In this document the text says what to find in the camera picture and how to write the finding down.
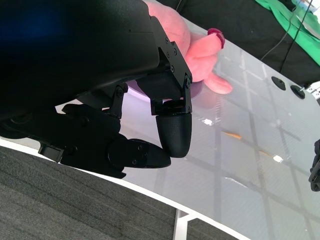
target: floor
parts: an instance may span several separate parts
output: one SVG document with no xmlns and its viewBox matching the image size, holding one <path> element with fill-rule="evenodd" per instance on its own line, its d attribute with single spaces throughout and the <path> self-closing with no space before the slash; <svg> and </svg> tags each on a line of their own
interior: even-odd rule
<svg viewBox="0 0 320 240">
<path fill-rule="evenodd" d="M 115 183 L 0 147 L 0 238 L 172 240 L 176 209 Z M 187 240 L 235 240 L 192 220 Z"/>
</svg>

